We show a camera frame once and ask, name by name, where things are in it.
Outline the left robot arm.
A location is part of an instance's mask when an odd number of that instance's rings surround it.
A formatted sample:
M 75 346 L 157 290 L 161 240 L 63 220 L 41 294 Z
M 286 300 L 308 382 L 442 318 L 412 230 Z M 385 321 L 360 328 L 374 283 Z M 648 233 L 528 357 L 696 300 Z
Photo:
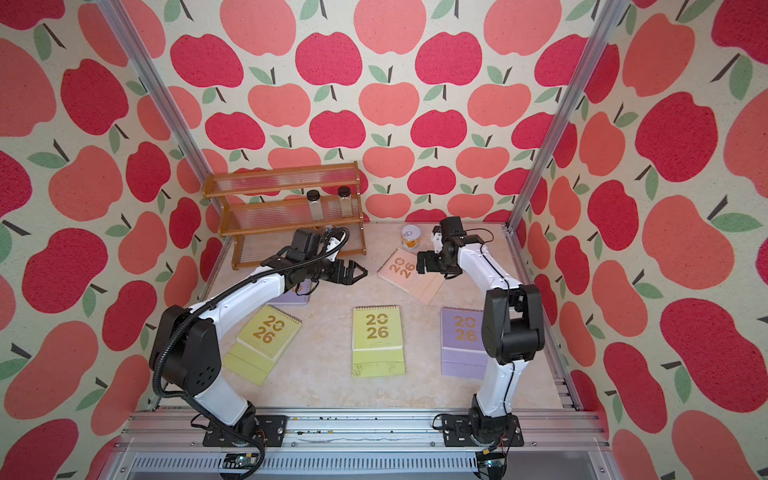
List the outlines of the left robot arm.
M 345 227 L 295 231 L 290 245 L 223 292 L 161 315 L 148 358 L 151 387 L 161 399 L 179 398 L 240 440 L 257 436 L 253 405 L 222 377 L 219 341 L 248 314 L 309 279 L 352 285 L 367 271 L 337 254 L 350 239 Z

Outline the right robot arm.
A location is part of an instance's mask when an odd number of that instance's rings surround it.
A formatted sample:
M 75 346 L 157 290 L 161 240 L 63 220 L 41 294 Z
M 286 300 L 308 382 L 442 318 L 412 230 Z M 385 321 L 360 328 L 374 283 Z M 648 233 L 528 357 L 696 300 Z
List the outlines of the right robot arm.
M 485 295 L 481 340 L 489 362 L 468 422 L 473 441 L 498 446 L 512 438 L 512 400 L 522 373 L 545 346 L 541 292 L 508 273 L 458 216 L 441 220 L 432 241 L 432 250 L 417 253 L 417 272 L 439 273 L 447 280 L 467 274 Z

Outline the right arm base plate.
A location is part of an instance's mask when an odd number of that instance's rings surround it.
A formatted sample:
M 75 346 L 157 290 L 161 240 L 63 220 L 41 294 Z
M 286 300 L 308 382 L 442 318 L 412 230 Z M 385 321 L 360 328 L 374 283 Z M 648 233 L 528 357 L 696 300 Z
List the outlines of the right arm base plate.
M 446 447 L 522 447 L 525 442 L 517 416 L 487 417 L 441 413 L 431 427 L 440 432 Z

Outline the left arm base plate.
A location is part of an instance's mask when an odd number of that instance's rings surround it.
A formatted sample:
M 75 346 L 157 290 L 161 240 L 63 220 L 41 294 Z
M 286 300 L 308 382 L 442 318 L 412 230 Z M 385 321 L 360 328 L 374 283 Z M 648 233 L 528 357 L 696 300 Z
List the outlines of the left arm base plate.
M 202 444 L 205 447 L 281 447 L 288 417 L 284 415 L 246 414 L 234 426 L 222 429 L 215 424 L 206 428 Z

